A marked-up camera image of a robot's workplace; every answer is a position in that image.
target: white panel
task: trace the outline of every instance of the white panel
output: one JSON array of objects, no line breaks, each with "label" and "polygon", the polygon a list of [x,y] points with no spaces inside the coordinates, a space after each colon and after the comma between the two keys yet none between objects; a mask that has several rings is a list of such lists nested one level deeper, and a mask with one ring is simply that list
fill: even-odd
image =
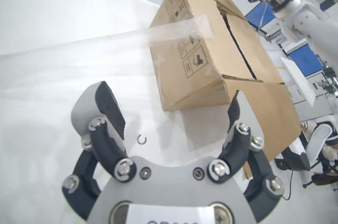
[{"label": "white panel", "polygon": [[145,0],[1,0],[0,54],[145,28],[157,10]]},{"label": "white panel", "polygon": [[281,58],[286,70],[290,73],[294,81],[296,82],[298,88],[302,92],[303,96],[305,97],[306,101],[308,101],[310,106],[313,106],[316,94],[313,91],[312,87],[309,85],[309,82],[304,77],[301,70],[295,64],[294,61],[288,60],[285,58]]}]

